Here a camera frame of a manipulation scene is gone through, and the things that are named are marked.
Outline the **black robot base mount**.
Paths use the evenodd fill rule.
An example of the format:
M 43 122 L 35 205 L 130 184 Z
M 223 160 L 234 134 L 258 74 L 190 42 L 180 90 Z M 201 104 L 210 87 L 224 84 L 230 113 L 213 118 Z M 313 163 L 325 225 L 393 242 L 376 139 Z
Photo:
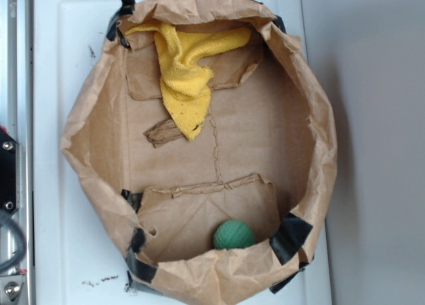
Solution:
M 1 211 L 13 215 L 19 207 L 17 200 L 18 143 L 1 126 Z

